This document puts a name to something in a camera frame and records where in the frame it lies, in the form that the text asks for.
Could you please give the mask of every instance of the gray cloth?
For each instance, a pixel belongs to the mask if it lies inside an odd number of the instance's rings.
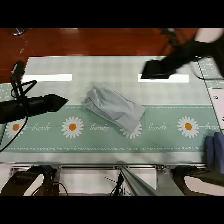
[[[87,93],[83,105],[130,133],[135,130],[145,112],[143,106],[125,99],[112,90],[97,86]]]

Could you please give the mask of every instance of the table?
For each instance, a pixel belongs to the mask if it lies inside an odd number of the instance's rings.
[[[138,74],[144,62],[151,59],[155,57],[29,58],[24,77],[72,74],[72,81],[38,82],[28,96],[55,93],[69,99],[69,102],[57,113],[30,118],[23,134],[0,154],[0,161],[48,164],[203,163],[205,136],[221,131],[208,91],[214,84],[197,79],[188,65],[177,71],[189,76],[187,83],[180,83],[180,80],[176,83],[139,83]],[[196,63],[192,66],[199,75],[205,75],[200,71],[204,69],[207,76],[213,76],[208,72],[207,64],[202,61],[200,68]],[[146,107],[134,138],[82,106],[86,93],[95,84],[107,86]],[[3,92],[9,91],[6,85],[1,86],[5,88]],[[71,120],[77,122],[76,118],[84,124],[81,135],[66,138],[62,125],[69,125]],[[5,131],[2,145],[9,140],[8,135]]]

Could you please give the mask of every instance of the wooden floor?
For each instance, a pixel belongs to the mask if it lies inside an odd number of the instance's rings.
[[[189,39],[197,28],[178,30]],[[26,62],[31,56],[155,56],[166,41],[157,28],[27,28],[21,36],[0,28],[0,83],[9,82],[18,60]]]

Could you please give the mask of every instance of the white daisy print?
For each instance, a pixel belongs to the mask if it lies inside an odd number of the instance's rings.
[[[120,131],[123,131],[123,135],[126,136],[126,138],[130,138],[130,139],[133,139],[137,136],[139,136],[141,134],[141,130],[142,130],[142,125],[141,123],[139,122],[137,127],[135,128],[135,130],[130,133],[129,131],[125,130],[125,129],[120,129]]]
[[[197,122],[194,120],[194,118],[190,118],[190,117],[182,117],[179,121],[178,121],[178,130],[182,131],[182,135],[184,135],[185,137],[188,138],[194,138],[195,136],[197,136],[198,132],[198,124]]]
[[[81,135],[83,127],[84,124],[81,119],[79,119],[78,117],[69,117],[65,122],[63,122],[61,131],[64,132],[63,135],[65,135],[66,138],[71,139]]]
[[[7,127],[5,129],[6,135],[8,138],[13,138],[20,130],[20,128],[23,126],[25,120],[18,120],[13,121],[7,124]],[[23,128],[23,130],[19,133],[18,137],[23,134],[23,131],[26,129],[26,126]]]

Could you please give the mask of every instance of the cloth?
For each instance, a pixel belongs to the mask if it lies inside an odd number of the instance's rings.
[[[94,86],[88,93],[83,105],[99,116],[117,124],[132,133],[137,127],[145,108],[118,93]]]
[[[214,137],[207,136],[205,148],[208,168],[224,174],[224,135],[215,132]]]

